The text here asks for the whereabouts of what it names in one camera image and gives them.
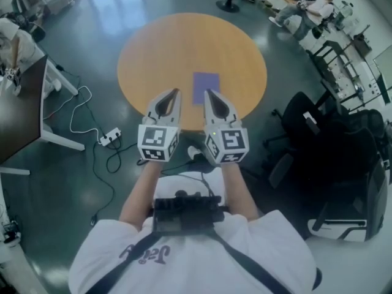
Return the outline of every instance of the purple paper square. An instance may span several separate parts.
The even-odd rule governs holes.
[[[194,105],[204,104],[204,92],[207,89],[213,89],[217,92],[220,92],[219,74],[194,72]]]

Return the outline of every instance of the seated person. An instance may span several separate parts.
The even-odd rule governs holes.
[[[305,10],[294,4],[289,4],[282,9],[275,18],[270,17],[269,20],[278,25],[278,27],[282,27],[286,19],[293,15],[299,15],[302,20],[299,28],[294,33],[294,38],[303,40],[312,28],[320,25],[324,18],[328,18],[333,13],[334,7],[330,4],[331,1],[332,0],[307,1]]]
[[[7,18],[0,18],[0,61],[8,68],[19,67],[23,73],[45,54],[33,41],[31,35]],[[47,73],[44,98],[53,90],[59,91],[61,82],[51,79]]]
[[[202,156],[192,146],[188,154],[192,160]],[[147,215],[155,198],[173,198],[184,192],[208,196],[208,188],[221,196],[230,210],[223,222],[214,224],[219,236],[262,265],[288,292],[311,293],[316,265],[310,249],[280,211],[260,217],[238,164],[222,164],[204,174],[185,172],[160,178],[162,168],[163,163],[148,162],[119,219],[100,220],[90,231],[69,272],[72,294],[86,293],[151,233],[152,218]],[[271,292],[221,244],[205,235],[189,235],[162,237],[127,267],[110,293]]]

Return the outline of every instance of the jeans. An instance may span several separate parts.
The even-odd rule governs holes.
[[[309,17],[307,17],[306,11],[301,10],[297,6],[289,4],[278,13],[275,21],[279,25],[283,25],[283,22],[293,15],[299,15],[302,18],[299,28],[294,33],[294,38],[297,40],[303,40],[308,32],[317,26]]]

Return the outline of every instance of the white t-shirt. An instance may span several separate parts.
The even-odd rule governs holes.
[[[317,25],[321,24],[324,18],[329,17],[333,13],[333,5],[329,4],[328,0],[316,0],[313,4],[307,7],[308,10],[320,13],[321,17],[316,17],[307,12],[307,16],[311,21]]]
[[[200,173],[187,173],[200,177]],[[208,180],[211,189],[213,184]],[[163,192],[169,183],[182,187],[201,182],[172,176],[162,178]],[[72,294],[86,293],[96,282],[127,257],[133,245],[151,233],[152,219],[140,232],[130,224],[101,220],[81,245],[69,273]],[[215,230],[226,242],[262,265],[294,294],[312,291],[316,265],[300,235],[279,212],[273,211],[248,222],[240,215],[225,214]],[[196,294],[196,293],[270,293],[245,271],[217,241],[207,236],[163,237],[147,250],[141,259],[132,262],[111,294]]]
[[[18,25],[7,18],[0,18],[0,59],[7,66],[12,65],[11,41],[14,37],[19,37],[20,40],[17,65],[23,66],[33,56],[36,44],[31,35],[19,29]]]

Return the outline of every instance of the white cable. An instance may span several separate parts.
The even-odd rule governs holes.
[[[52,115],[54,115],[56,112],[60,111],[60,109],[61,109],[67,102],[70,102],[73,98],[74,98],[74,95],[72,95],[72,97],[71,97],[70,99],[64,101],[64,102],[62,103],[62,105],[61,105],[56,111],[53,111],[52,113],[50,113],[47,117],[45,117],[45,118],[43,118],[43,119],[44,119],[44,120],[47,120],[48,118],[50,118],[50,117],[51,117]]]
[[[90,97],[89,97],[89,99],[87,99],[86,101],[84,101],[83,103],[81,103],[80,105],[77,105],[75,108],[73,108],[72,116],[71,116],[71,121],[70,121],[70,123],[69,123],[69,130],[70,130],[72,133],[75,133],[75,134],[85,134],[85,133],[92,132],[92,131],[95,130],[95,131],[97,132],[97,142],[98,142],[98,144],[101,145],[101,142],[99,141],[99,131],[98,131],[97,129],[95,129],[95,128],[94,128],[94,129],[89,129],[89,130],[86,130],[86,131],[84,131],[84,132],[79,132],[79,131],[76,131],[76,130],[72,130],[72,121],[74,120],[74,113],[75,113],[75,110],[76,110],[78,107],[81,107],[82,105],[88,103],[88,102],[91,100],[91,98],[92,98],[92,93],[91,93],[90,89],[88,89],[87,86],[82,86],[81,88],[78,89],[78,91],[80,91],[82,88],[86,88],[86,89],[88,90],[88,92],[90,93]],[[65,106],[66,103],[70,102],[73,98],[74,98],[74,96],[72,96],[70,99],[64,101],[64,102],[62,103],[62,105],[61,105],[56,111],[50,113],[50,115],[48,115],[47,117],[45,117],[45,118],[43,118],[43,119],[46,120],[46,119],[50,118],[50,117],[51,117],[52,115],[54,115],[56,112],[60,111],[60,109],[61,109],[63,106]]]
[[[97,129],[94,128],[94,129],[89,129],[89,130],[80,131],[80,132],[79,132],[79,131],[76,131],[76,130],[72,130],[72,120],[74,119],[75,110],[76,110],[77,108],[81,107],[82,105],[85,105],[86,103],[88,103],[88,102],[91,100],[91,98],[92,98],[91,91],[90,91],[90,89],[88,89],[87,86],[82,86],[81,88],[79,88],[78,91],[80,91],[82,88],[86,88],[86,89],[88,90],[88,92],[90,93],[90,97],[89,97],[89,99],[87,99],[86,101],[82,102],[80,105],[77,105],[75,108],[73,108],[72,116],[71,116],[71,121],[70,121],[70,123],[69,123],[69,130],[70,130],[72,133],[76,133],[76,134],[85,134],[85,133],[92,132],[92,131],[95,130],[95,131],[97,132],[97,142],[98,142],[98,144],[101,145],[101,142],[99,141],[99,131],[98,131]]]

